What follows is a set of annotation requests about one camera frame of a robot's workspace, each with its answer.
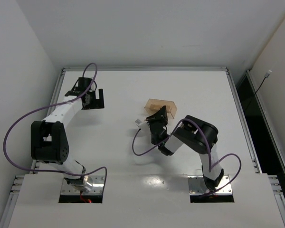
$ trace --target wall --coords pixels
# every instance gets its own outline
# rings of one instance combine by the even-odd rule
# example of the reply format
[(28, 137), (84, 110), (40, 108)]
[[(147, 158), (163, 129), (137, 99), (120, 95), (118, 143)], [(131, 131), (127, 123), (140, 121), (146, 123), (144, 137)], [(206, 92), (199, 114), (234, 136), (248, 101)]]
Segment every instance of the wall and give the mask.
[(258, 96), (274, 126), (285, 157), (285, 19), (252, 68), (255, 87), (260, 85), (269, 69), (272, 74), (260, 88)]
[(17, 0), (60, 67), (227, 66), (237, 81), (285, 0)]
[[(15, 0), (0, 0), (0, 218), (15, 174), (22, 174), (3, 155), (4, 135), (26, 112), (50, 102), (58, 71), (46, 55)], [(45, 116), (40, 112), (15, 127), (8, 153), (30, 167), (30, 124)]]

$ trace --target table surface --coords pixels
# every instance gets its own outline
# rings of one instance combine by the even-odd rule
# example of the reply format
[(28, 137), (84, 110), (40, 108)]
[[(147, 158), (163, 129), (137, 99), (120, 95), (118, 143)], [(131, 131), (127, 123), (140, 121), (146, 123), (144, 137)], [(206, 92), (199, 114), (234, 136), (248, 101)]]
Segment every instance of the table surface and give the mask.
[[(66, 72), (59, 101), (81, 74)], [(226, 72), (100, 71), (96, 81), (104, 89), (105, 109), (78, 112), (66, 134), (70, 152), (88, 171), (108, 168), (103, 204), (58, 204), (62, 174), (26, 175), (10, 228), (284, 227), (267, 175), (256, 174), (252, 165)], [(201, 175), (201, 163), (185, 145), (171, 157), (158, 150), (133, 155), (134, 121), (148, 116), (149, 98), (175, 102), (169, 131), (188, 114), (218, 128), (219, 157), (232, 152), (242, 160), (232, 183), (234, 203), (190, 203), (187, 175)], [(137, 152), (151, 146), (150, 136), (139, 134)], [(231, 177), (238, 170), (232, 157), (221, 165)], [(155, 179), (163, 184), (150, 181)]]

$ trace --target purple cable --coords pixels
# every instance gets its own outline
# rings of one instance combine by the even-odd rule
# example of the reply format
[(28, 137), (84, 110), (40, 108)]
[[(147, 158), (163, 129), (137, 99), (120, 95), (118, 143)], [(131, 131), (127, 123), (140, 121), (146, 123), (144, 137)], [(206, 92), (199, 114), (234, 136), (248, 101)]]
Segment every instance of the purple cable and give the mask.
[[(185, 119), (181, 119), (181, 120), (177, 123), (176, 127), (173, 129), (173, 131), (172, 131), (172, 133), (171, 133), (170, 135), (173, 135), (173, 134), (174, 134), (174, 132), (176, 131), (176, 129), (178, 128), (178, 126), (181, 124), (182, 121), (187, 121), (187, 122), (191, 123), (192, 125), (194, 125), (194, 126), (198, 129), (198, 131), (199, 131), (199, 133), (201, 134), (202, 138), (204, 139), (204, 141), (205, 141), (205, 143), (206, 143), (208, 158), (209, 158), (209, 172), (211, 172), (211, 170), (213, 169), (213, 167), (215, 167), (219, 162), (221, 162), (222, 160), (224, 160), (226, 157), (235, 156), (235, 157), (238, 159), (238, 161), (239, 161), (239, 168), (238, 168), (238, 171), (237, 171), (236, 175), (235, 175), (227, 184), (225, 184), (223, 187), (220, 187), (219, 189), (216, 189), (215, 191), (211, 191), (211, 192), (209, 192), (209, 193), (205, 193), (205, 194), (201, 195), (200, 197), (212, 195), (213, 193), (215, 193), (215, 192), (217, 192), (217, 191), (223, 189), (224, 187), (226, 187), (227, 185), (229, 185), (232, 181), (234, 181), (234, 179), (239, 175), (239, 172), (240, 172), (241, 169), (242, 169), (242, 161), (241, 161), (240, 157), (239, 157), (238, 155), (236, 155), (235, 153), (228, 153), (228, 154), (224, 155), (222, 158), (220, 158), (219, 161), (217, 161), (216, 163), (214, 163), (213, 165), (211, 165), (211, 149), (210, 149), (209, 143), (208, 143), (208, 141), (207, 141), (207, 138), (206, 138), (204, 132), (201, 130), (201, 128), (200, 128), (195, 122), (193, 122), (192, 120), (186, 119), (186, 118), (185, 118)], [(133, 151), (133, 153), (134, 153), (136, 156), (142, 156), (142, 155), (144, 155), (144, 154), (146, 154), (146, 153), (149, 153), (151, 150), (155, 149), (156, 147), (158, 147), (159, 145), (161, 145), (162, 143), (166, 142), (166, 141), (169, 139), (169, 137), (167, 137), (166, 139), (164, 139), (164, 140), (161, 141), (160, 143), (156, 144), (156, 145), (153, 146), (152, 148), (148, 149), (147, 151), (145, 151), (145, 152), (143, 152), (143, 153), (140, 153), (140, 154), (137, 154), (137, 153), (134, 151), (134, 141), (135, 141), (135, 139), (136, 139), (136, 137), (137, 137), (137, 135), (138, 135), (138, 132), (139, 132), (140, 130), (141, 130), (141, 129), (138, 129), (138, 131), (136, 132), (136, 134), (135, 134), (135, 136), (134, 136), (134, 138), (133, 138), (133, 141), (132, 141), (132, 151)]]
[(85, 73), (86, 73), (86, 70), (87, 70), (88, 67), (91, 66), (91, 65), (94, 65), (94, 66), (95, 66), (95, 74), (94, 74), (94, 77), (93, 77), (93, 79), (92, 79), (90, 85), (87, 87), (87, 89), (86, 89), (81, 95), (79, 95), (78, 97), (76, 97), (76, 98), (74, 98), (74, 99), (71, 99), (71, 100), (69, 100), (69, 101), (65, 101), (65, 102), (61, 102), (61, 103), (57, 103), (57, 104), (51, 104), (51, 105), (48, 105), (48, 106), (44, 106), (44, 107), (42, 107), (42, 108), (35, 109), (35, 110), (33, 110), (33, 111), (29, 112), (29, 113), (26, 113), (25, 115), (23, 115), (22, 117), (20, 117), (18, 120), (16, 120), (16, 121), (12, 124), (12, 126), (11, 126), (11, 127), (8, 129), (8, 131), (6, 132), (6, 135), (5, 135), (4, 140), (3, 140), (3, 153), (4, 153), (5, 158), (8, 160), (8, 162), (9, 162), (10, 164), (12, 164), (12, 165), (15, 166), (16, 168), (18, 168), (18, 169), (20, 169), (20, 170), (24, 170), (24, 171), (32, 171), (32, 172), (58, 172), (58, 173), (63, 173), (63, 174), (71, 175), (71, 176), (77, 176), (77, 177), (87, 176), (87, 175), (90, 175), (90, 174), (92, 174), (92, 173), (95, 173), (95, 172), (97, 172), (97, 171), (99, 171), (99, 170), (101, 170), (101, 169), (105, 169), (104, 188), (103, 188), (103, 192), (104, 192), (104, 190), (105, 190), (105, 182), (106, 182), (106, 178), (107, 178), (107, 168), (106, 168), (105, 166), (100, 167), (100, 168), (98, 168), (98, 169), (96, 169), (96, 170), (94, 170), (94, 171), (91, 171), (91, 172), (88, 172), (88, 173), (84, 173), (84, 174), (69, 173), (69, 172), (58, 171), (58, 170), (35, 170), (35, 169), (28, 169), (28, 168), (25, 168), (25, 167), (22, 167), (22, 166), (17, 165), (16, 163), (14, 163), (14, 162), (9, 158), (9, 156), (8, 156), (8, 154), (7, 154), (7, 152), (6, 152), (6, 141), (7, 141), (7, 139), (8, 139), (9, 134), (10, 134), (10, 131), (14, 128), (14, 126), (15, 126), (18, 122), (20, 122), (20, 121), (23, 120), (25, 117), (27, 117), (28, 115), (31, 115), (31, 114), (33, 114), (33, 113), (35, 113), (35, 112), (38, 112), (38, 111), (41, 111), (41, 110), (44, 110), (44, 109), (47, 109), (47, 108), (55, 107), (55, 106), (58, 106), (58, 105), (64, 105), (64, 104), (67, 104), (67, 103), (69, 103), (69, 102), (73, 102), (73, 101), (75, 101), (75, 100), (78, 100), (78, 99), (80, 99), (81, 97), (83, 97), (83, 96), (89, 91), (89, 89), (91, 88), (92, 84), (94, 83), (95, 78), (96, 78), (96, 75), (97, 75), (97, 70), (98, 70), (97, 64), (96, 64), (96, 63), (90, 63), (90, 64), (88, 64), (88, 65), (85, 67), (85, 69), (84, 69), (84, 71), (83, 71), (83, 74), (82, 74), (82, 77), (84, 77), (84, 76), (85, 76)]

